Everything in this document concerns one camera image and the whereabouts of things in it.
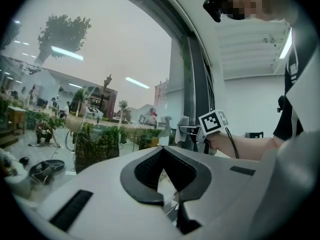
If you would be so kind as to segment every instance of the ceiling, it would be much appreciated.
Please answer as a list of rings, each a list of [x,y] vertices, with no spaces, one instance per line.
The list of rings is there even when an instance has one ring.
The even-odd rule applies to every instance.
[[[222,69],[224,80],[285,73],[285,59],[279,59],[290,30],[285,21],[238,21],[225,16],[216,23],[203,9],[205,0],[169,1],[196,32],[211,69]]]

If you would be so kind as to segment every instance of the tree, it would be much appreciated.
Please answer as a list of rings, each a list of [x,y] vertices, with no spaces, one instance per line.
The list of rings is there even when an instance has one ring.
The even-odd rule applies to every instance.
[[[45,29],[38,36],[40,53],[35,59],[35,63],[40,66],[43,65],[50,55],[55,59],[65,56],[61,53],[53,52],[51,46],[73,53],[80,51],[81,47],[84,46],[82,40],[86,39],[87,30],[91,28],[90,18],[86,19],[84,17],[81,19],[78,16],[72,20],[66,14],[59,17],[49,16],[45,25]]]
[[[78,117],[79,115],[79,110],[81,107],[82,102],[85,102],[89,99],[88,95],[89,95],[89,91],[87,89],[79,89],[76,91],[75,95],[74,95],[74,100],[77,103],[77,109],[76,109],[76,113],[75,116]]]
[[[126,100],[121,100],[119,101],[119,108],[121,109],[121,116],[120,116],[120,120],[119,120],[119,125],[121,125],[122,123],[122,116],[124,114],[124,110],[128,107],[128,101]]]
[[[4,50],[6,46],[10,45],[11,42],[19,35],[20,33],[20,23],[15,23],[11,21],[2,37],[0,50]]]

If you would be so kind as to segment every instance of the desk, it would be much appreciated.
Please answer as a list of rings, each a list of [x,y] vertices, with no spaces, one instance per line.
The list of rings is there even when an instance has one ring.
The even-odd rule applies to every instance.
[[[13,131],[18,129],[18,124],[23,124],[22,130],[23,134],[25,134],[26,110],[14,106],[8,106],[8,110],[8,120],[13,124]]]

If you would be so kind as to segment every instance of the black slot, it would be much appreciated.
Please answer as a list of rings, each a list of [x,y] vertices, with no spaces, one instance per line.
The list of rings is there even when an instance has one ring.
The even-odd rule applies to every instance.
[[[66,232],[92,195],[92,192],[79,190],[50,220],[50,223]]]
[[[253,176],[256,172],[256,170],[248,169],[248,168],[243,168],[243,167],[238,167],[238,166],[232,166],[230,168],[230,171],[234,171],[236,173],[240,174],[245,174],[245,175],[250,175]]]

